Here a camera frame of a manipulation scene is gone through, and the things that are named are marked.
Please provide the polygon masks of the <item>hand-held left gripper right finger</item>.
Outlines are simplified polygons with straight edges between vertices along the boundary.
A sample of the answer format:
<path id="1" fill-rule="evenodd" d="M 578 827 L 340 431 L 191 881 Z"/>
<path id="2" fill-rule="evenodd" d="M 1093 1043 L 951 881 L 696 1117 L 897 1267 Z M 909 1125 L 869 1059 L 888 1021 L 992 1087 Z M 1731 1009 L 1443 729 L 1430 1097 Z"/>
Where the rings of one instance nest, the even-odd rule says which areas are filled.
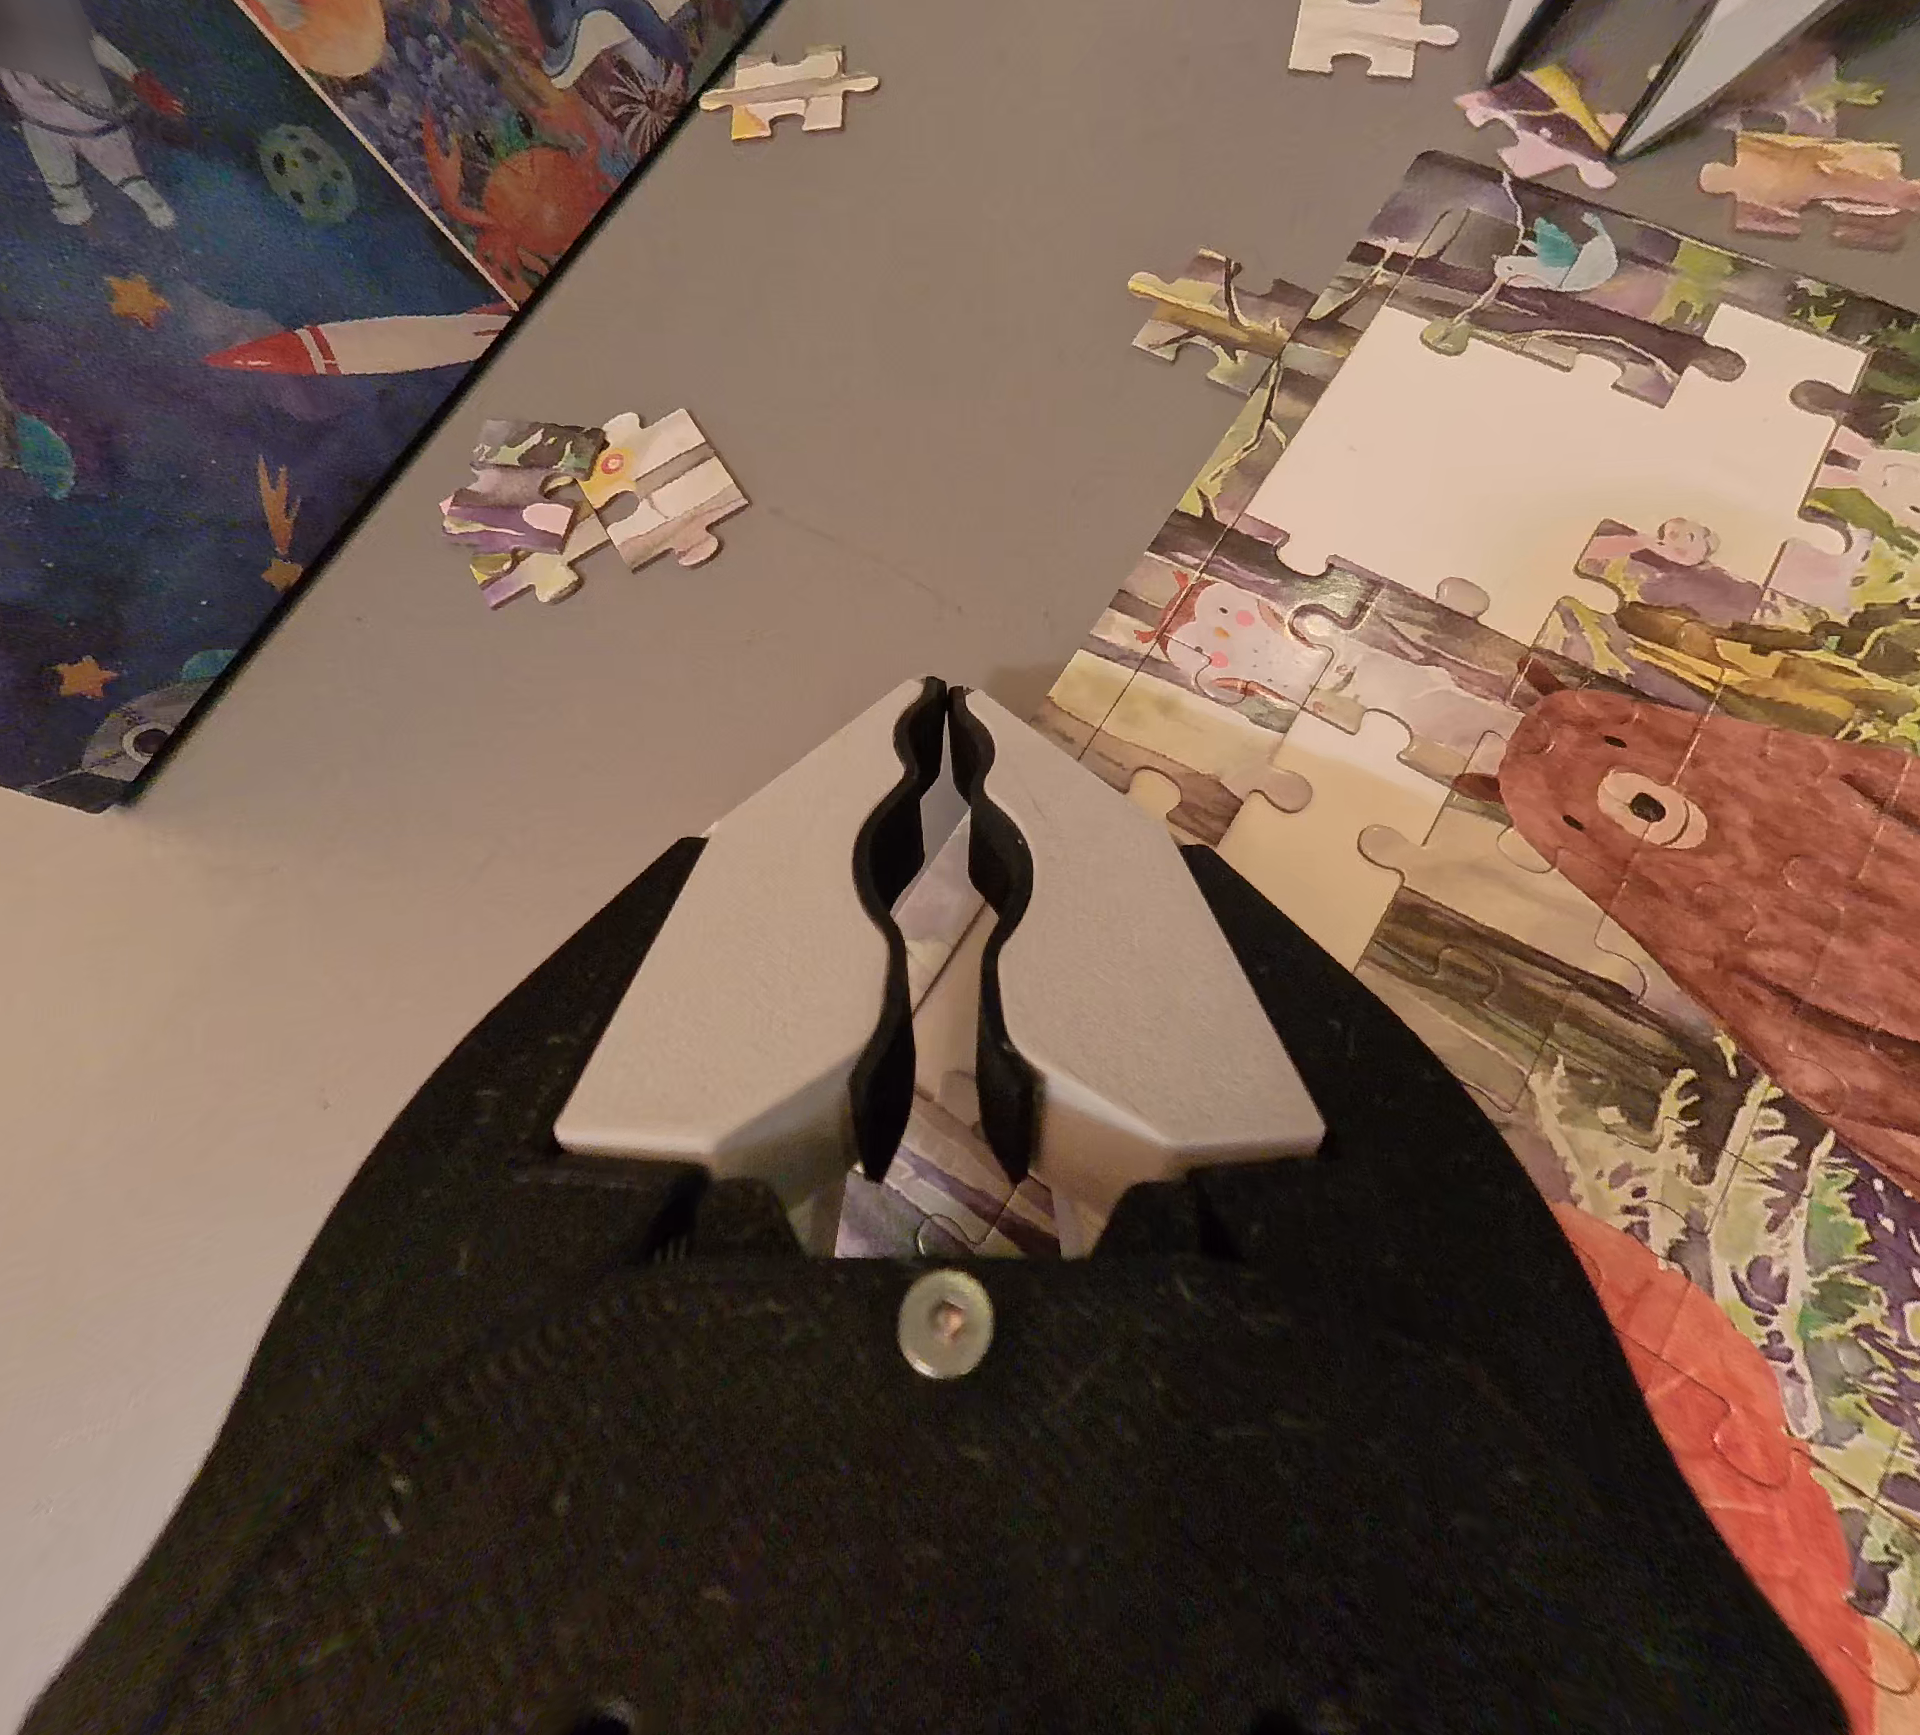
<path id="1" fill-rule="evenodd" d="M 1327 1123 L 1169 829 L 974 689 L 948 697 L 979 961 L 974 1089 L 1017 1179 L 1117 1203 L 1308 1157 Z"/>

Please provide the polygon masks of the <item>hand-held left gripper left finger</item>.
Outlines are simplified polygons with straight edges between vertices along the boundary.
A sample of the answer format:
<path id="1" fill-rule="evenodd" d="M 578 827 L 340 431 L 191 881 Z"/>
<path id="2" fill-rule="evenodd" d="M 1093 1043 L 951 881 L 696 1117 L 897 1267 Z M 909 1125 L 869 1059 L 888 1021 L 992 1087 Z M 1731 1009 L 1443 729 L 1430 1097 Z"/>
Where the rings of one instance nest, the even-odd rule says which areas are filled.
<path id="1" fill-rule="evenodd" d="M 917 1077 L 895 907 L 926 857 L 947 723 L 948 685 L 905 681 L 711 829 L 560 1147 L 751 1177 L 785 1203 L 888 1173 Z"/>

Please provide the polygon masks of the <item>purple yellow jigsaw piece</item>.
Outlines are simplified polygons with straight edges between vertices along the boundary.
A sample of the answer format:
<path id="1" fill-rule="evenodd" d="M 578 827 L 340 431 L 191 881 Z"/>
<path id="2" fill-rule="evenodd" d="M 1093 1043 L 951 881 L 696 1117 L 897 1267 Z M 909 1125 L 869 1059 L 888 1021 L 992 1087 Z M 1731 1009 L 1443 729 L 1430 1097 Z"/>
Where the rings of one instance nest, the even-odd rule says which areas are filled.
<path id="1" fill-rule="evenodd" d="M 1561 65 L 1525 67 L 1507 81 L 1455 99 L 1468 125 L 1500 127 L 1500 167 L 1516 179 L 1540 179 L 1569 167 L 1591 189 L 1618 181 L 1612 167 L 1622 113 L 1588 105 L 1578 79 Z"/>

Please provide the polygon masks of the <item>partly assembled jigsaw puzzle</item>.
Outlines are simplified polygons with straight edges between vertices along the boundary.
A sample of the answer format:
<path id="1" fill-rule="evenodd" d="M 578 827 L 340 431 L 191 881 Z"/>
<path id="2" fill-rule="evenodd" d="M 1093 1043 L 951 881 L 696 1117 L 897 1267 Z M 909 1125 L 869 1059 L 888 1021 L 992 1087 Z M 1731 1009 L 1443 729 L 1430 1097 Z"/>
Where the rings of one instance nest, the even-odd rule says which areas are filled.
<path id="1" fill-rule="evenodd" d="M 1596 1295 L 1390 1123 L 1522 1382 L 1917 1730 L 1917 313 L 1420 157 L 1035 723 L 1445 1063 Z"/>

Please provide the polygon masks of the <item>orange purple jigsaw piece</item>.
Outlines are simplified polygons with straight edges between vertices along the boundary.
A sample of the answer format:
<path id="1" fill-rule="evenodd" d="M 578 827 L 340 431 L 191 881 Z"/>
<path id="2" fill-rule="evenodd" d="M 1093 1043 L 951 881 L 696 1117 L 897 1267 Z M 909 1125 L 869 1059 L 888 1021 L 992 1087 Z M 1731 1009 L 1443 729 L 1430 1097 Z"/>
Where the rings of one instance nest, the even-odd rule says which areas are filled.
<path id="1" fill-rule="evenodd" d="M 1822 211 L 1833 245 L 1895 251 L 1918 211 L 1918 181 L 1889 141 L 1741 131 L 1732 161 L 1704 163 L 1697 185 L 1734 203 L 1734 229 L 1798 239 Z"/>

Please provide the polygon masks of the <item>green grey jigsaw piece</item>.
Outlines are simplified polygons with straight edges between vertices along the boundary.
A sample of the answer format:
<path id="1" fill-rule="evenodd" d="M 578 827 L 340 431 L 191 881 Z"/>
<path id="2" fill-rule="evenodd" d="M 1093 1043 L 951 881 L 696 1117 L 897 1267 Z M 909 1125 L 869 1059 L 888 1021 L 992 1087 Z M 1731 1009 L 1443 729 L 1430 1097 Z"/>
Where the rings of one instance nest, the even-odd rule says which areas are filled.
<path id="1" fill-rule="evenodd" d="M 1230 253 L 1198 249 L 1175 273 L 1138 269 L 1126 291 L 1149 305 L 1132 337 L 1140 353 L 1176 361 L 1189 349 L 1212 355 L 1208 379 L 1249 399 L 1271 377 L 1318 291 L 1287 279 L 1254 285 Z"/>

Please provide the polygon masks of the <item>dark green purple jigsaw piece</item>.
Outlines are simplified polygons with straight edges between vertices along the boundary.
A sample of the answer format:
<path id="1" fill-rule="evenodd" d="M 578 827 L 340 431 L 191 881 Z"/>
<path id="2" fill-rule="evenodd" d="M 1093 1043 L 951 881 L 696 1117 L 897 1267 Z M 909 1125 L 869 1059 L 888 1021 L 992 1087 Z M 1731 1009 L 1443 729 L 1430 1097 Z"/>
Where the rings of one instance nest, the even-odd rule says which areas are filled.
<path id="1" fill-rule="evenodd" d="M 475 447 L 473 489 L 511 503 L 544 499 L 588 479 L 606 445 L 599 425 L 487 419 Z"/>

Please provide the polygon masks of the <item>illustrated puzzle box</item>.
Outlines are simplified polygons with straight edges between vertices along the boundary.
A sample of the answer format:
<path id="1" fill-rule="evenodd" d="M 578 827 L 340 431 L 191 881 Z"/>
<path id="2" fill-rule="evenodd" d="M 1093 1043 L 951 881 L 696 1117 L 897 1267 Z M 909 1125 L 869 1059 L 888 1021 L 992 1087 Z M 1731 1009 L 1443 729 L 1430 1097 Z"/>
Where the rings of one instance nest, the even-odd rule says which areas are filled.
<path id="1" fill-rule="evenodd" d="M 3 783 L 88 813 L 779 0 L 3 0 Z"/>

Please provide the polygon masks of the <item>white yellow jigsaw piece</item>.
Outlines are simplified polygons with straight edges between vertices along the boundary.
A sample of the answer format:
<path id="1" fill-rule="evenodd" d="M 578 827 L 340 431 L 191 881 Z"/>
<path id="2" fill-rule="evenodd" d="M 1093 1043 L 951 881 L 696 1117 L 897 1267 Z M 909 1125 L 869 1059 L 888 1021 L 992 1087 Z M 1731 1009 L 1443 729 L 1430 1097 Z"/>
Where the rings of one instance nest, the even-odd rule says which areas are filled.
<path id="1" fill-rule="evenodd" d="M 845 45 L 808 47 L 797 61 L 739 59 L 733 77 L 700 93 L 704 113 L 731 117 L 731 139 L 770 139 L 776 125 L 795 121 L 808 133 L 841 131 L 849 99 L 874 93 L 882 79 L 849 67 Z"/>

